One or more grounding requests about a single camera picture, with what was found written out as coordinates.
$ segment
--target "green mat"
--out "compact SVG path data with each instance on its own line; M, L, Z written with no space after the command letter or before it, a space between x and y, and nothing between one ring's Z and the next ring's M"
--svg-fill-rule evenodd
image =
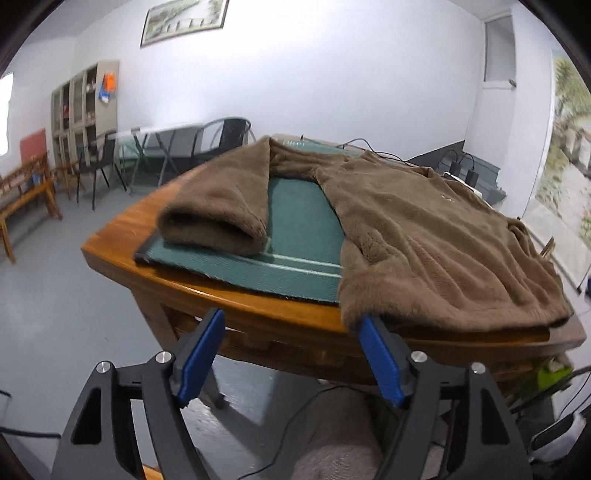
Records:
M306 151L343 152L308 141L283 143ZM320 187L302 180L270 179L268 234L265 251L245 258L205 247L167 244L156 232L135 259L179 267L251 290L337 303L343 231Z

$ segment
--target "black cable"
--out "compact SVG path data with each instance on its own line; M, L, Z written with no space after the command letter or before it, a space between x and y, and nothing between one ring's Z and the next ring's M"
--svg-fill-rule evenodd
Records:
M336 148L342 148L344 150L347 145L350 145L353 142L356 142L357 140L361 140L361 141L365 142L366 145L369 147L369 149L372 152L374 152L378 157L384 158L383 155L389 155L390 157L395 158L398 161L401 161L401 162L406 163L402 158L400 158L398 155L394 155L393 153L389 153L389 152L376 152L374 150L374 148L369 144L369 142L366 139L364 139L363 137L358 137L358 138L354 138L353 140L349 140L348 142L345 142L343 144L337 145Z
M474 170L474 167L476 167L476 163L474 162L474 157L472 157L472 155L469 153L464 153L462 155L462 159L460 160L460 165L462 165L462 160L464 160L464 158L466 158L466 155L469 155L469 157L472 159L472 170Z
M28 432L26 430L15 430L7 427L0 427L0 433L6 435L14 435L16 437L30 437L35 439L60 439L59 433L40 433L40 432Z
M564 408L562 410L560 410L560 413L558 414L558 419L560 420L560 417L562 416L562 414L564 413L564 411L566 410L566 408L573 402L573 400L575 398L577 398L579 396L579 394L581 393L581 391L585 388L585 385L587 385L587 382L589 381L589 378L591 378L591 372L589 372L589 375L587 375L587 380L585 380L583 382L583 385L581 385L581 388L579 388L579 390L577 391L577 393L574 394L573 398L571 398L569 400L569 402L564 406Z
M562 390L573 378L576 378L579 375L583 375L588 372L591 372L591 365L579 368L578 370L574 370L571 373L569 373L569 375L566 375L565 377L558 380L554 385L551 385L548 388L539 391L533 397L530 397L529 399L525 400L516 407L512 407L509 411L511 412L511 414L519 413L520 411L525 410L526 408L535 405L536 403L542 401L550 395L553 395L556 392Z
M449 152L453 152L453 154L456 156L456 161L457 161L457 159L458 159L457 152L456 152L454 149L450 148L449 150L446 150L446 151L443 153L443 155L441 156L441 158L440 158L440 159L439 159L439 161L437 162L437 165L435 165L435 171L437 171L437 169L439 168L439 164L441 163L441 161L442 161L442 160L445 158L445 156L446 156L446 155L447 155Z
M591 393L589 395L587 395L587 397L579 404L579 406L577 408L575 408L573 410L573 412L577 411L579 408L581 408L583 405L585 405L585 402L591 398Z
M297 416L302 413L304 410L306 410L310 404L316 400L319 396L321 396L323 393L329 392L331 390L336 390L337 388L348 388L350 390L362 393L364 395L371 395L375 398L380 399L384 405L388 408L388 410L391 412L391 408L389 406L389 404L387 403L387 401L380 397L379 395L375 395L373 393L370 392L366 392L364 390L358 389L358 388L354 388L354 387L350 387L349 385L335 385L334 387L330 387L330 388L325 388L324 390L320 390L318 392L316 392L314 395L312 395L307 401L306 403L304 403L291 417L289 420L287 420L287 423L285 424L285 428L283 429L283 434L281 435L281 440L279 441L279 447L277 447L277 450L275 451L275 454L273 455L273 459L271 459L271 461L266 464L264 467L259 468L257 471L255 472L251 472L251 473L247 473L246 475L242 475L239 476L236 480L243 480L245 478L248 478L252 475L256 475L258 473L261 473L265 470L267 470L268 468L272 467L273 465L275 465L275 463L277 462L277 459L279 458L279 454L281 453L281 450L283 449L283 444L285 442L285 438L287 437L287 431L289 430L291 424L293 423L293 421L297 418Z

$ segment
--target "white ceiling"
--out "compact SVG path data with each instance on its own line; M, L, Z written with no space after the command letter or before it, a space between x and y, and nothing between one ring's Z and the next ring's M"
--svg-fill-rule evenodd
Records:
M28 43L51 38L77 37L94 22L131 0L64 0L27 39Z
M509 10L517 0L450 0L480 20Z

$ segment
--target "poster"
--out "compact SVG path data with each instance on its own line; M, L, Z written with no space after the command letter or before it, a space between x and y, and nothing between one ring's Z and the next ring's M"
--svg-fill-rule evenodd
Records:
M523 221L542 244L554 237L554 259L579 286L591 267L591 93L563 51L553 65L550 149Z

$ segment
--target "red board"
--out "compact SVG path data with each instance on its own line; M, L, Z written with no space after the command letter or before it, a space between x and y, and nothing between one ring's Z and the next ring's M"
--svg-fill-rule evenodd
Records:
M43 155L47 152L45 129L41 129L21 140L21 163L31 161L35 155Z

